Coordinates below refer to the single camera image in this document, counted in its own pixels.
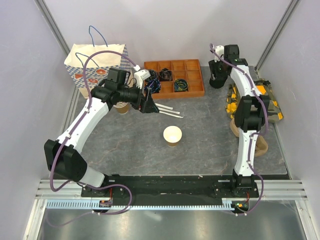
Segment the single paper coffee cup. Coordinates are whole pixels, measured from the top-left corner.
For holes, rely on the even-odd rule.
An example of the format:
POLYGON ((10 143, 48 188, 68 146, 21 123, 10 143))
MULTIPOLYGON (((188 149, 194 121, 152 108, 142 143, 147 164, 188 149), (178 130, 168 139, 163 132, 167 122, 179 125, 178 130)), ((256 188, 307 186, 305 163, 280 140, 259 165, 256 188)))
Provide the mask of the single paper coffee cup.
POLYGON ((182 130, 177 126, 168 126, 163 131, 163 138, 170 147, 175 147, 182 138, 182 130))

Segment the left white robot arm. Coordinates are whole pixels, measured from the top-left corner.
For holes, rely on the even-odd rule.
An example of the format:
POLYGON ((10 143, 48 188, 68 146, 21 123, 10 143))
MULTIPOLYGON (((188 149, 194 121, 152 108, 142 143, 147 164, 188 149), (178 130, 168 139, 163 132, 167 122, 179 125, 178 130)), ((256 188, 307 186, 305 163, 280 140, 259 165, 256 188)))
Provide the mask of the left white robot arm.
POLYGON ((134 73, 135 83, 126 85, 130 72, 111 68, 108 75, 91 92, 80 114, 56 140, 47 140, 44 153, 50 176, 55 174, 92 187, 99 197, 106 196, 110 185, 107 175, 89 167, 81 156, 89 135, 99 121, 118 103, 128 103, 141 113, 159 113, 150 89, 143 90, 144 80, 151 75, 142 69, 134 73))

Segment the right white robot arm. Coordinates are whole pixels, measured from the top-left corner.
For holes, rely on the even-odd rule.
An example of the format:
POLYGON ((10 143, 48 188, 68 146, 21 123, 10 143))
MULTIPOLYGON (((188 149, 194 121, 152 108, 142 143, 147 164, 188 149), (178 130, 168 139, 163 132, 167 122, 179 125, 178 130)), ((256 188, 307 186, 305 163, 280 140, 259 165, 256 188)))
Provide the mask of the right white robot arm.
POLYGON ((268 125, 270 98, 256 87, 246 59, 240 57, 236 44, 209 45, 214 59, 209 62, 211 77, 209 84, 219 89, 231 78, 240 96, 234 114, 234 123, 239 131, 237 161, 232 172, 229 191, 235 197, 255 188, 254 155, 258 135, 268 125))

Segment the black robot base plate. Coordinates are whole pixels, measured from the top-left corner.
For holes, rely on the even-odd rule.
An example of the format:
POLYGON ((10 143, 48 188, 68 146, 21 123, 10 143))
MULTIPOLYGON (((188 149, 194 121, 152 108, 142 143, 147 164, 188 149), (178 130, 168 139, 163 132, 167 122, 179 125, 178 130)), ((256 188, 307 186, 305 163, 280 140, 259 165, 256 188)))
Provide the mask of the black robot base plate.
POLYGON ((87 195, 97 195, 101 188, 118 184, 127 186, 133 196, 177 195, 209 196, 215 198, 258 198, 256 177, 233 175, 144 175, 106 176, 96 190, 88 190, 87 195))

